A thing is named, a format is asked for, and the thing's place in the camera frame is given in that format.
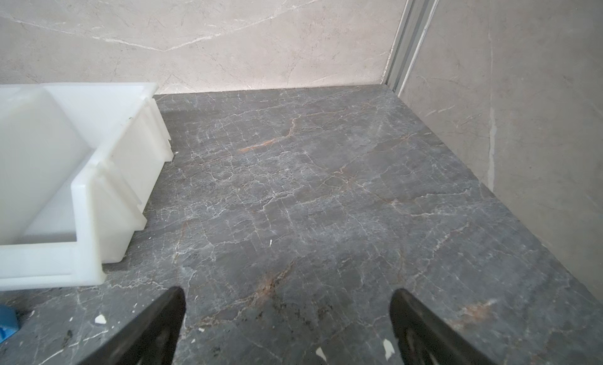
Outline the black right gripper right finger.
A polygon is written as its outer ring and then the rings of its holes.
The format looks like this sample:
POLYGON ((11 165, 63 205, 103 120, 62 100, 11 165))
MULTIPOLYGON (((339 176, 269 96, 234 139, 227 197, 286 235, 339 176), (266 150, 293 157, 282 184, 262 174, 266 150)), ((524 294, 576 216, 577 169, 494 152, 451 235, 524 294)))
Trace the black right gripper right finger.
POLYGON ((394 291, 389 317, 405 364, 492 364, 405 289, 394 291))

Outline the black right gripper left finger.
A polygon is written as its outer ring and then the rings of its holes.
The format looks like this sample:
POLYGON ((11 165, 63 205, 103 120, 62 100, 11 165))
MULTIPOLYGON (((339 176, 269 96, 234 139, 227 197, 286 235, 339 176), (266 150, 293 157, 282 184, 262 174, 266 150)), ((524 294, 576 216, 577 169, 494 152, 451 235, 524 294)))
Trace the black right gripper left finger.
POLYGON ((185 291, 173 286, 81 363, 171 364, 185 313, 185 291))

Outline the blue lego brick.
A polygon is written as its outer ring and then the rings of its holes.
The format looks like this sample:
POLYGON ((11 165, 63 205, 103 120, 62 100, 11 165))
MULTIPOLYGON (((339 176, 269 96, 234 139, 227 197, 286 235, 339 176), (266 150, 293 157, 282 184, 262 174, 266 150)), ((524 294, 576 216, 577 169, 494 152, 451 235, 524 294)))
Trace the blue lego brick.
POLYGON ((17 312, 7 305, 0 305, 0 342, 15 335, 20 330, 17 312))

